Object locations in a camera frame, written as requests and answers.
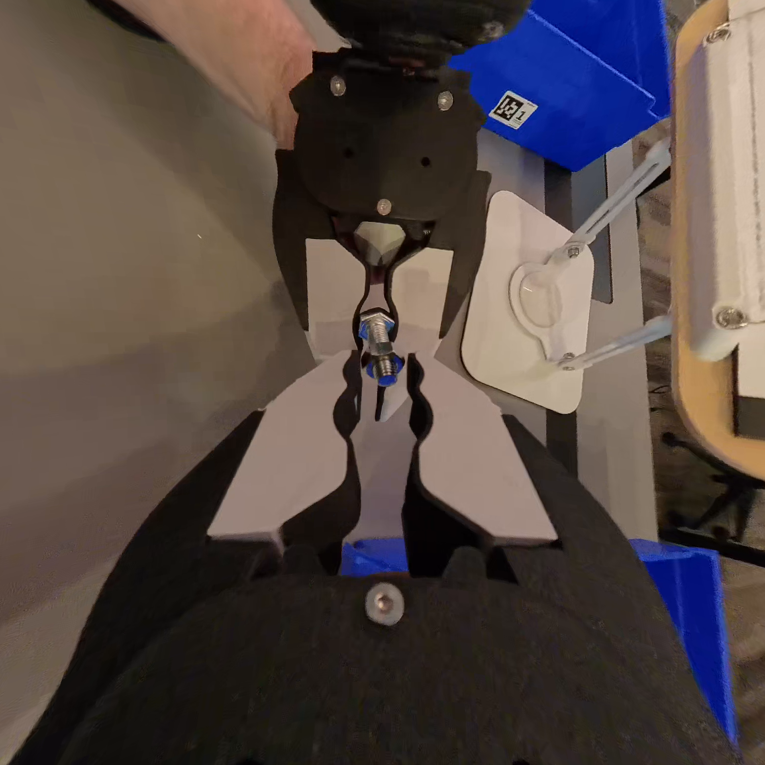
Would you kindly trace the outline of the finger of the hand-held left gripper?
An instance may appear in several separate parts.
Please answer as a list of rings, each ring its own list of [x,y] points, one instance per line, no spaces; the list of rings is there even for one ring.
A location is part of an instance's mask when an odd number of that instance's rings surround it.
[[[358,312],[383,309],[383,293],[369,293],[367,269],[339,242],[306,240],[309,329],[306,338],[320,365],[357,349]]]
[[[453,251],[427,247],[392,262],[389,300],[396,311],[394,352],[404,363],[410,354],[433,355],[441,344],[441,324]]]

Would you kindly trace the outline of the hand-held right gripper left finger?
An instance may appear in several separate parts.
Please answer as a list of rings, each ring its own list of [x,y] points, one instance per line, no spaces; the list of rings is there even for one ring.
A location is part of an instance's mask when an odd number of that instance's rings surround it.
[[[292,383],[263,410],[208,527],[215,541],[301,546],[330,575],[361,514],[352,434],[362,398],[360,353],[344,350]]]

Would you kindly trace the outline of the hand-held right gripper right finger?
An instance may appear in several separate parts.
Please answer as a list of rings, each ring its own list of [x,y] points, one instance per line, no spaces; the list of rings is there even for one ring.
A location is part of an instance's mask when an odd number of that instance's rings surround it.
[[[489,561],[497,549],[558,545],[500,408],[433,356],[410,354],[406,372],[416,439],[402,506],[409,574],[441,576],[460,548]]]

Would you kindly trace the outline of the silver hex bolt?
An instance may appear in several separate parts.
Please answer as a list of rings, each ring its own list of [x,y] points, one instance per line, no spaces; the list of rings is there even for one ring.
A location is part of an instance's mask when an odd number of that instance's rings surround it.
[[[366,344],[368,360],[370,356],[383,356],[395,353],[390,338],[394,328],[392,317],[382,309],[363,311],[359,315],[359,338]]]

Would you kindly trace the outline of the blue bin with square label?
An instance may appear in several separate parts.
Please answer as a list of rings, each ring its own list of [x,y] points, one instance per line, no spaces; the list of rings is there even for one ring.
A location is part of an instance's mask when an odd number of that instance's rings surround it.
[[[671,112],[661,1],[535,1],[450,67],[470,73],[486,129],[572,172]]]

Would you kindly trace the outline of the blue plastic bin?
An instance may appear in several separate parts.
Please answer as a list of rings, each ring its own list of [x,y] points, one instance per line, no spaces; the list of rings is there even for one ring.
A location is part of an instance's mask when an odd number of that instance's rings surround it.
[[[738,716],[718,553],[645,539],[630,543],[663,598],[714,716],[737,743]]]

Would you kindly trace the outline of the person's left forearm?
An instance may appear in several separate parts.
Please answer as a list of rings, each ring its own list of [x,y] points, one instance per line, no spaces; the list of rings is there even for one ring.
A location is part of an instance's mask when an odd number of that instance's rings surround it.
[[[292,149],[291,91],[313,70],[314,40],[282,1],[124,1],[280,149]]]

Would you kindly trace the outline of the white metal stand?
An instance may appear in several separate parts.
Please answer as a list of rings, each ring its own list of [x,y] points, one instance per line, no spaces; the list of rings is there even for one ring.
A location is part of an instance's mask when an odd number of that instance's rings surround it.
[[[481,265],[461,343],[479,383],[560,414],[581,401],[584,370],[669,336],[661,315],[587,351],[594,256],[590,245],[670,168],[671,140],[651,148],[626,181],[574,232],[507,190],[491,198]]]

